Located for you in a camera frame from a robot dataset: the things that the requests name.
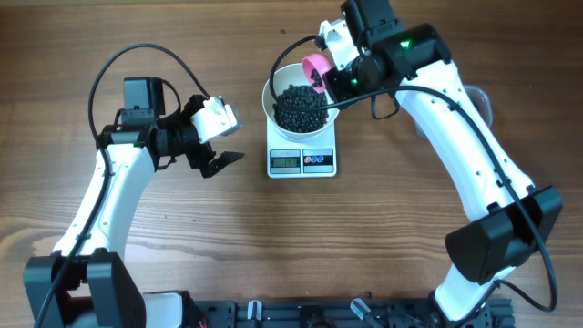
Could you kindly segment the white digital kitchen scale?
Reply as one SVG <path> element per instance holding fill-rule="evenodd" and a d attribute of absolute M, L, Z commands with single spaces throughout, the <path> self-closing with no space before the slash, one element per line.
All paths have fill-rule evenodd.
<path fill-rule="evenodd" d="M 267 123 L 267 174 L 272 179 L 331 178 L 337 173 L 335 126 L 309 138 L 292 138 Z"/>

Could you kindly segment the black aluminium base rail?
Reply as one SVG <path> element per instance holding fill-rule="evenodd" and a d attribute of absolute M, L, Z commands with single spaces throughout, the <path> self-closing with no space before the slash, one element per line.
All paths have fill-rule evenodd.
<path fill-rule="evenodd" d="M 468 327 L 515 328 L 512 302 L 494 299 L 477 313 L 450 322 L 427 299 L 387 302 L 234 302 L 195 301 L 193 327 Z"/>

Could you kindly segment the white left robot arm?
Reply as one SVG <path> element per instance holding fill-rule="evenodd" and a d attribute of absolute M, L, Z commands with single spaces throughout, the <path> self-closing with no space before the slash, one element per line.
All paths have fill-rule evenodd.
<path fill-rule="evenodd" d="M 161 159 L 185 156 L 211 178 L 241 159 L 210 140 L 236 131 L 221 97 L 194 95 L 165 110 L 169 82 L 128 77 L 124 106 L 97 136 L 96 166 L 77 215 L 48 256 L 29 259 L 24 284 L 37 327 L 197 327 L 204 316 L 187 292 L 142 293 L 124 263 L 141 195 Z"/>

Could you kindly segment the black beans in bowl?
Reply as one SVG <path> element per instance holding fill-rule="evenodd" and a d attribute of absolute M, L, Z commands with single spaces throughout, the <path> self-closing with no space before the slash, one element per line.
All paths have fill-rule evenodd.
<path fill-rule="evenodd" d="M 327 104 L 327 97 L 312 87 L 289 85 L 277 96 L 277 102 L 272 107 L 279 127 L 294 133 L 309 133 L 326 124 L 328 111 L 300 111 L 292 108 L 318 108 Z"/>

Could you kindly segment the cream white bowl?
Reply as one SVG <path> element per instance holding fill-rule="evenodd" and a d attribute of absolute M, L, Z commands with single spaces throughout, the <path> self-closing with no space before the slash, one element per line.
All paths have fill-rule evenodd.
<path fill-rule="evenodd" d="M 275 91 L 276 96 L 280 95 L 286 88 L 289 87 L 289 85 L 309 86 L 308 80 L 303 73 L 301 64 L 291 64 L 291 65 L 288 65 L 286 67 L 278 69 L 274 74 L 274 79 L 275 79 L 275 81 L 273 83 L 273 87 L 274 87 L 274 91 Z M 327 92 L 325 91 L 323 94 L 327 97 L 328 104 L 331 103 L 331 101 L 329 100 L 329 97 L 327 95 Z M 270 89 L 270 80 L 268 80 L 265 84 L 265 87 L 264 87 L 263 93 L 262 93 L 263 110 L 264 110 L 264 113 L 266 115 L 267 122 L 271 121 L 276 126 L 278 126 L 276 121 L 275 121 L 275 118 L 274 118 L 274 110 L 272 107 L 276 102 L 277 102 L 277 98 L 272 95 L 271 89 Z M 329 117 L 327 118 L 326 124 L 319 130 L 309 132 L 309 133 L 294 133 L 294 132 L 290 132 L 288 130 L 285 130 L 281 127 L 279 127 L 279 130 L 282 131 L 286 135 L 290 135 L 292 138 L 313 137 L 313 136 L 317 135 L 319 132 L 321 132 L 324 128 L 327 128 L 331 124 L 334 124 L 334 121 L 337 119 L 337 117 L 339 115 L 338 108 L 330 108 L 330 109 L 327 109 L 327 111 L 328 111 Z"/>

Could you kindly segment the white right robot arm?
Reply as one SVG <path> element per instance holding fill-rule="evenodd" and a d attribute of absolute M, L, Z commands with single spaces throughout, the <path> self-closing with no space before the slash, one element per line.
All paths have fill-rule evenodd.
<path fill-rule="evenodd" d="M 550 264 L 546 242 L 562 200 L 553 187 L 536 188 L 496 141 L 433 26 L 405 28 L 386 1 L 341 9 L 317 36 L 332 54 L 322 79 L 334 103 L 389 95 L 423 131 L 462 201 L 468 223 L 445 238 L 452 266 L 434 293 L 442 319 L 462 325 L 532 254 Z"/>

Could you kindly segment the pink scoop with blue handle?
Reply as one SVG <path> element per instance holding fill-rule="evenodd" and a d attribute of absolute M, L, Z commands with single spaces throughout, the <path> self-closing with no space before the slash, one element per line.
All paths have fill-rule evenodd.
<path fill-rule="evenodd" d="M 321 54 L 312 54 L 302 60 L 302 70 L 308 80 L 308 84 L 318 94 L 327 90 L 323 75 L 332 69 L 328 59 Z"/>

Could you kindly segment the clear plastic food container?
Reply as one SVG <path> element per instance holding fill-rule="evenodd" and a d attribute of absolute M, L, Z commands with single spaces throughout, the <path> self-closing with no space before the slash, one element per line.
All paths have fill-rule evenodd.
<path fill-rule="evenodd" d="M 470 100 L 471 104 L 476 109 L 476 112 L 484 120 L 486 126 L 491 128 L 493 123 L 493 113 L 491 108 L 491 102 L 487 93 L 479 87 L 455 87 L 454 90 L 451 88 L 443 88 L 441 93 L 445 96 L 452 96 L 455 93 L 464 91 L 467 98 Z M 411 115 L 415 122 L 417 135 L 423 139 L 428 140 L 426 132 L 430 131 L 429 125 L 436 122 L 435 118 L 435 106 L 429 104 L 428 101 L 424 101 L 425 97 L 416 97 L 415 99 L 409 99 L 405 104 L 406 111 Z"/>

